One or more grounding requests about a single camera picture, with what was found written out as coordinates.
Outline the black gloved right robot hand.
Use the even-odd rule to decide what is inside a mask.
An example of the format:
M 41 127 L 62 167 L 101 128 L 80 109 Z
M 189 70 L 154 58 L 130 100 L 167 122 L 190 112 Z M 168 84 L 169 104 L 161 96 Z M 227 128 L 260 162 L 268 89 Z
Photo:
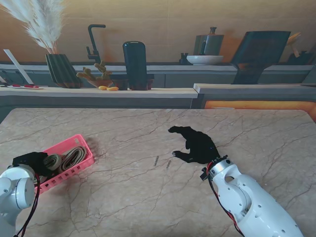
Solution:
M 185 148 L 189 153 L 173 151 L 172 155 L 185 161 L 186 163 L 208 164 L 217 158 L 220 154 L 212 139 L 201 131 L 196 131 L 190 126 L 173 126 L 168 129 L 170 133 L 178 133 L 186 140 Z

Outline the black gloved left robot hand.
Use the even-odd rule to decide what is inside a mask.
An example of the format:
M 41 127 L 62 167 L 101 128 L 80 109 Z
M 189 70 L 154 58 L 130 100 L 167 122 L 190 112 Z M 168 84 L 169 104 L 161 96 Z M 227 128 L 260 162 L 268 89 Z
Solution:
M 48 169 L 44 164 L 44 159 L 48 157 L 47 153 L 44 152 L 31 152 L 18 157 L 15 157 L 12 161 L 12 165 L 28 165 L 35 174 L 39 176 L 48 177 L 53 174 L 53 171 Z

